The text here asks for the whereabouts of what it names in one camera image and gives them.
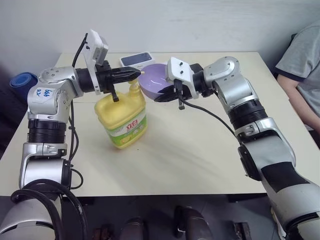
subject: purple bowl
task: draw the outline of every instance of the purple bowl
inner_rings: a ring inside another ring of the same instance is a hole
[[[138,77],[139,85],[142,92],[150,99],[154,100],[161,96],[163,93],[159,93],[162,89],[172,85],[166,82],[166,65],[165,64],[151,64],[145,66]]]

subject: white device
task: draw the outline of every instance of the white device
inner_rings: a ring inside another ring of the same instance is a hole
[[[133,67],[135,69],[143,69],[145,66],[156,63],[150,52],[140,52],[134,55],[124,56],[120,58],[122,67]]]
[[[108,44],[96,31],[90,29],[86,38],[86,44],[82,49],[84,60],[92,79],[96,95],[101,94],[96,76],[96,64],[102,65],[108,52]]]
[[[173,80],[178,79],[186,85],[191,93],[193,99],[199,97],[199,93],[195,89],[193,75],[194,71],[190,68],[190,65],[175,57],[170,57],[170,60],[167,63],[165,68],[165,80],[170,83],[174,83]]]

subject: bottle label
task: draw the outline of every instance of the bottle label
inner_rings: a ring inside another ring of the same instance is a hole
[[[112,142],[117,146],[122,146],[133,140],[147,126],[146,109],[143,109],[138,115],[127,121],[124,125],[115,129],[107,129]]]

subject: black cable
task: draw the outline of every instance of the black cable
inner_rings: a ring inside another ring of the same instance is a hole
[[[183,99],[182,95],[178,94],[178,98],[181,102],[183,102],[185,105],[191,107],[191,108],[195,108],[195,109],[199,109],[199,110],[202,110],[204,112],[206,112],[207,114],[213,116],[214,118],[218,119],[231,133],[233,136],[235,136],[235,133],[234,131],[228,126],[228,124],[226,124],[225,121],[223,121],[219,116],[215,115],[214,113],[210,112],[209,110],[201,107],[201,106],[197,106],[197,105],[193,105],[189,102],[187,102],[186,100]]]
[[[73,151],[73,153],[72,153],[71,158],[69,159],[70,161],[71,161],[72,159],[74,159],[74,156],[76,155],[76,152],[77,152],[78,147],[79,147],[79,137],[78,137],[78,134],[77,134],[77,132],[76,132],[76,128],[74,128],[74,136],[75,136],[75,148],[74,148],[74,151]]]
[[[80,47],[78,48],[78,50],[76,51],[75,55],[74,55],[74,59],[72,61],[72,67],[75,67],[76,66],[76,62],[77,62],[77,59],[79,57],[79,54],[81,53],[81,50],[84,48],[85,44],[87,43],[86,40],[87,40],[87,36],[88,36],[88,33],[85,34],[81,44],[80,44]]]
[[[75,67],[76,66],[76,62],[77,62],[77,59],[79,57],[79,54],[81,53],[82,49],[84,48],[85,44],[87,43],[87,36],[88,36],[88,33],[85,34],[78,50],[76,51],[75,55],[74,55],[74,58],[73,58],[73,61],[72,61],[72,67]],[[69,117],[69,122],[70,122],[70,129],[71,129],[71,145],[70,145],[70,154],[69,154],[69,161],[71,161],[77,150],[78,150],[78,146],[79,146],[79,138],[77,137],[77,132],[76,132],[76,129],[75,129],[75,113],[74,113],[74,101],[71,100],[71,103],[70,103],[70,109],[71,109],[71,117]]]
[[[24,186],[24,189],[28,189],[31,186],[37,185],[37,184],[47,184],[50,185],[56,189],[58,189],[61,193],[65,194],[67,198],[72,203],[76,213],[79,216],[81,227],[82,227],[82,239],[88,240],[88,221],[85,215],[85,210],[83,209],[81,203],[77,199],[77,197],[65,186],[61,185],[60,183],[50,180],[50,179],[37,179],[34,180],[27,185]]]
[[[28,196],[30,198],[37,199],[40,201],[48,211],[51,221],[52,221],[52,226],[55,234],[55,240],[64,240],[65,239],[65,234],[64,234],[64,229],[63,225],[60,219],[60,215],[50,199],[44,195],[43,193],[40,193],[38,191],[30,190],[30,189],[19,189],[12,193],[11,195],[11,201],[14,203],[20,202],[19,196]]]
[[[75,112],[74,112],[74,101],[72,100],[70,103],[70,111],[71,117],[69,117],[70,127],[71,129],[71,145],[70,145],[70,153],[69,153],[69,161],[72,160],[72,155],[74,154],[74,141],[75,141]]]
[[[71,171],[75,172],[76,174],[79,175],[80,179],[81,179],[81,182],[78,186],[72,186],[70,187],[70,189],[78,189],[82,186],[82,184],[84,184],[84,177],[82,176],[82,174],[78,171],[78,170],[75,170],[74,168],[71,168]]]

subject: white table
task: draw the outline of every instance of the white table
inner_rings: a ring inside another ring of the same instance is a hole
[[[129,53],[109,53],[111,67],[119,67],[119,57]],[[296,168],[309,180],[320,184],[320,151],[292,109],[287,95],[278,86],[256,52],[154,53],[162,63],[170,56],[202,66],[220,57],[236,57],[243,75],[250,80],[262,105],[273,117],[292,145]],[[74,55],[63,53],[56,66],[69,66]],[[84,68],[79,57],[77,68]],[[115,86],[127,92],[127,83]],[[176,101],[157,103],[146,98],[148,130],[136,143],[119,150],[111,144],[94,112],[103,95],[87,93],[74,100],[75,127],[80,138],[74,167],[82,172],[84,184],[77,196],[128,196],[164,194],[243,194],[263,193],[260,182],[245,176],[237,147],[229,131],[208,114],[186,106],[178,110]],[[215,96],[191,100],[229,119]],[[24,117],[0,161],[0,196],[18,189],[22,145],[28,132]],[[79,178],[72,178],[77,185]]]

